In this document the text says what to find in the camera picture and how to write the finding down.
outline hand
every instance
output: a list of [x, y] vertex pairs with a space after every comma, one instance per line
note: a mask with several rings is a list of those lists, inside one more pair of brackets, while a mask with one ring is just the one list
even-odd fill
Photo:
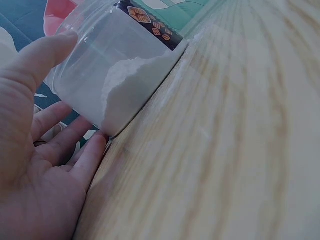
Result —
[[0, 70], [0, 239], [70, 239], [107, 141], [98, 133], [66, 165], [91, 128], [79, 117], [47, 144], [34, 142], [64, 119], [63, 102], [37, 113], [34, 94], [51, 68], [73, 50], [77, 35], [42, 38]]

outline waffle image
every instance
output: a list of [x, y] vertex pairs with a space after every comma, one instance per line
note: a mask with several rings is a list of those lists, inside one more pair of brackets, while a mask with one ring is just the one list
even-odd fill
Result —
[[150, 24], [151, 23], [151, 21], [149, 20], [148, 17], [142, 16], [142, 15], [138, 16], [138, 21], [139, 21], [139, 23], [145, 23], [145, 24]]
[[134, 20], [136, 20], [137, 22], [139, 22], [139, 19], [135, 16], [135, 15], [132, 15], [131, 16]]
[[156, 36], [160, 36], [161, 35], [161, 33], [160, 33], [158, 28], [152, 28], [152, 31], [153, 31], [153, 34], [156, 35]]
[[170, 31], [169, 29], [165, 29], [165, 32], [167, 33], [167, 34], [169, 34], [169, 35], [172, 35], [172, 31]]
[[136, 15], [136, 12], [132, 8], [129, 8], [128, 11], [131, 17]]
[[147, 15], [147, 13], [140, 8], [134, 7], [133, 10], [135, 11], [136, 14]]
[[153, 23], [153, 26], [154, 26], [155, 28], [157, 28], [157, 29], [160, 29], [160, 28], [161, 28], [160, 24], [157, 23], [157, 22], [154, 22], [154, 23]]
[[164, 38], [164, 40], [169, 41], [171, 39], [171, 37], [168, 34], [164, 34], [162, 35], [162, 37]]
[[128, 6], [128, 12], [129, 15], [139, 23], [151, 24], [151, 19], [143, 9]]

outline finger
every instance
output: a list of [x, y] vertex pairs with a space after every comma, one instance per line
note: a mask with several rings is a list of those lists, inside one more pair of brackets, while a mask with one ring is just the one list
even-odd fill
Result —
[[66, 118], [72, 109], [60, 101], [43, 111], [36, 113], [33, 117], [31, 135], [33, 142], [38, 141], [46, 132]]
[[62, 165], [59, 168], [61, 168], [65, 172], [69, 173], [73, 167], [70, 165]]
[[80, 116], [50, 142], [38, 146], [36, 151], [53, 166], [61, 165], [91, 127], [92, 124]]
[[43, 37], [26, 48], [0, 73], [0, 78], [18, 82], [34, 94], [50, 70], [72, 52], [78, 36], [73, 31], [64, 35]]
[[84, 153], [84, 151], [85, 151], [86, 147], [88, 146], [89, 142], [97, 135], [100, 135], [100, 136], [104, 137], [107, 142], [109, 141], [109, 137], [106, 136], [103, 132], [96, 131], [92, 135], [92, 137], [85, 143], [85, 145], [80, 149], [80, 151], [67, 163], [67, 165], [70, 165], [70, 166], [73, 167], [78, 162], [78, 160], [80, 159], [82, 154]]
[[103, 136], [94, 136], [85, 148], [78, 162], [70, 171], [70, 174], [79, 181], [85, 191], [88, 190], [90, 183], [96, 174], [106, 145], [107, 141]]

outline fingernail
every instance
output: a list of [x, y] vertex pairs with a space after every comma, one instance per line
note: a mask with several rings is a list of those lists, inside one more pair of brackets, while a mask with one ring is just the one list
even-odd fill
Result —
[[67, 36], [67, 37], [70, 37], [70, 38], [78, 37], [78, 34], [75, 31], [72, 31], [72, 30], [64, 31], [64, 32], [60, 33], [59, 35]]

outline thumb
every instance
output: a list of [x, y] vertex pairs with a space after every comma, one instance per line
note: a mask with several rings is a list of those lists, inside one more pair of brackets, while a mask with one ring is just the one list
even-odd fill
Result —
[[0, 78], [19, 82], [34, 94], [50, 70], [64, 61], [78, 41], [77, 33], [41, 38], [25, 47], [17, 58], [0, 72]]

